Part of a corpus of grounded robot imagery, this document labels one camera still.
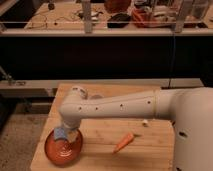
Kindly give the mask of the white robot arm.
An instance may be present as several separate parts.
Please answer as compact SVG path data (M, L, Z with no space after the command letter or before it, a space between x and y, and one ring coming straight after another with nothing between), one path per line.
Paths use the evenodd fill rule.
M68 130L89 118L155 118L174 123L172 171L213 171L213 88L151 90L88 99L72 88L59 113Z

